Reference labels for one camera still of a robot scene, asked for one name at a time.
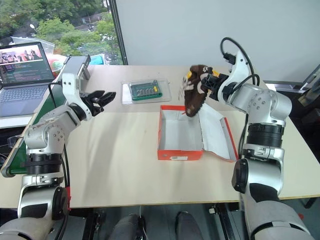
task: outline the person's leg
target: person's leg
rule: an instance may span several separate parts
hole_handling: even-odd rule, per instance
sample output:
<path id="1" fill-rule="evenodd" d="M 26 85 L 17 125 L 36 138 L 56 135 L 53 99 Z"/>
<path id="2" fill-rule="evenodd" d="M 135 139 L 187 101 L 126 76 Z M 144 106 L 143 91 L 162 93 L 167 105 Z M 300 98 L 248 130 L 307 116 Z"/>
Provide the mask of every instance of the person's leg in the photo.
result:
<path id="1" fill-rule="evenodd" d="M 194 217 L 188 212 L 179 212 L 175 217 L 177 240 L 204 240 Z"/>
<path id="2" fill-rule="evenodd" d="M 136 214 L 122 218 L 114 227 L 108 240 L 135 240 L 138 230 Z"/>

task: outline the laptop screen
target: laptop screen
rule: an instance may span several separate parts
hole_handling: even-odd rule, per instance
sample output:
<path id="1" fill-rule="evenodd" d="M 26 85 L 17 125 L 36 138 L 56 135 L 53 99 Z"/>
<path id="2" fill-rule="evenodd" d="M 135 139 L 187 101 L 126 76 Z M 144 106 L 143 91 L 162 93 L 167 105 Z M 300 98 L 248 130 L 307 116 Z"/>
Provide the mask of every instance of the laptop screen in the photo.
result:
<path id="1" fill-rule="evenodd" d="M 0 77 L 4 87 L 49 83 L 54 80 L 40 42 L 0 48 Z"/>

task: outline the laptop keyboard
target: laptop keyboard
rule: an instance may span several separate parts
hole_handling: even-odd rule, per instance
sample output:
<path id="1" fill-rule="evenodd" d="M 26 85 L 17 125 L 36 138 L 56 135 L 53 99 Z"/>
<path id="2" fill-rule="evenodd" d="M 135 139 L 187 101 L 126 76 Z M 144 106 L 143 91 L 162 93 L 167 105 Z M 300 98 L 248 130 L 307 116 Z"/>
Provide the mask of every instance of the laptop keyboard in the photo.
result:
<path id="1" fill-rule="evenodd" d="M 42 99 L 47 86 L 42 87 L 21 87 L 4 90 L 0 94 L 0 103 L 23 101 L 29 99 Z"/>

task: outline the white wall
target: white wall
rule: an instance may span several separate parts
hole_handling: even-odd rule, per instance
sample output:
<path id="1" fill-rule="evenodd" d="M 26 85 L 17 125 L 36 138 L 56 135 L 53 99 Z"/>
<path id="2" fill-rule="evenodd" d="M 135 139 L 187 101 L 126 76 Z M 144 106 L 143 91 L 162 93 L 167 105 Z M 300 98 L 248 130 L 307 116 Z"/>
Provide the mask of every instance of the white wall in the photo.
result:
<path id="1" fill-rule="evenodd" d="M 319 0 L 117 0 L 130 65 L 227 64 L 239 42 L 260 77 L 302 82 L 320 64 Z M 225 50 L 231 45 L 225 43 Z"/>

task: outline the window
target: window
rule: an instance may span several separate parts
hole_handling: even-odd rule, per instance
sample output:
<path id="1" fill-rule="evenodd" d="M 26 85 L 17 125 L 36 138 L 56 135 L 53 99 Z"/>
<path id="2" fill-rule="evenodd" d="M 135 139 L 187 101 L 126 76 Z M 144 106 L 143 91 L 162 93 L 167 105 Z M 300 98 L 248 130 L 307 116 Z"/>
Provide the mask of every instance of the window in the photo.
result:
<path id="1" fill-rule="evenodd" d="M 127 64 L 120 51 L 115 0 L 0 0 L 0 45 L 41 41 L 46 53 L 100 55 Z"/>

